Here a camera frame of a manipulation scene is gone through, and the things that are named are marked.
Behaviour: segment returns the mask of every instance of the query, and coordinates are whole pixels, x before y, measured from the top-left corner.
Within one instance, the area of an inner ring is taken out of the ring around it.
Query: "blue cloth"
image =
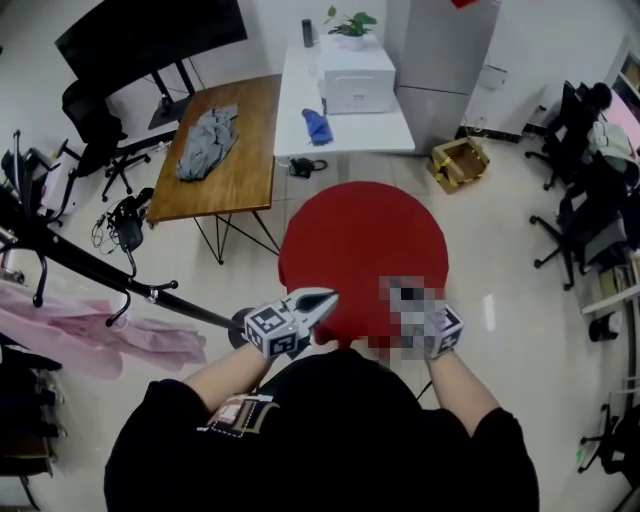
[[[329,142],[333,142],[333,134],[326,117],[308,108],[302,111],[302,117],[307,122],[307,131],[314,146],[324,146]]]

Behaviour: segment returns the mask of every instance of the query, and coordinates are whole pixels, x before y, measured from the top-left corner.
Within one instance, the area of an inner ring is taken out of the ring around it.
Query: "white printer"
[[[346,36],[320,36],[318,87],[327,114],[390,112],[394,105],[396,68],[376,37],[365,35],[364,48],[340,43]]]

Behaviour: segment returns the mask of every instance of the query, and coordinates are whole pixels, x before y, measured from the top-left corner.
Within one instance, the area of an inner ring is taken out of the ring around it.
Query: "white desk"
[[[337,153],[341,155],[339,179],[347,181],[350,153],[413,151],[415,144],[397,100],[392,112],[328,116],[333,142],[325,146],[311,144],[302,111],[310,108],[323,112],[316,67],[319,53],[319,43],[313,48],[305,48],[297,40],[289,43],[280,88],[275,157]]]

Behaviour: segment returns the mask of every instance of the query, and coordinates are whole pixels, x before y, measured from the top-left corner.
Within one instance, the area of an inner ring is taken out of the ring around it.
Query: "red round table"
[[[363,337],[400,334],[388,294],[385,301],[381,291],[385,278],[414,278],[442,299],[449,261],[442,231],[417,199],[387,185],[354,182],[302,206],[289,223],[278,270],[289,293],[304,287],[339,293],[337,308],[315,338],[349,346]]]

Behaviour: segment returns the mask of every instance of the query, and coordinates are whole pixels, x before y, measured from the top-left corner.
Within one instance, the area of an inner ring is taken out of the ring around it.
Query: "black monitor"
[[[78,79],[109,95],[152,71],[246,38],[237,0],[104,0],[56,46]]]

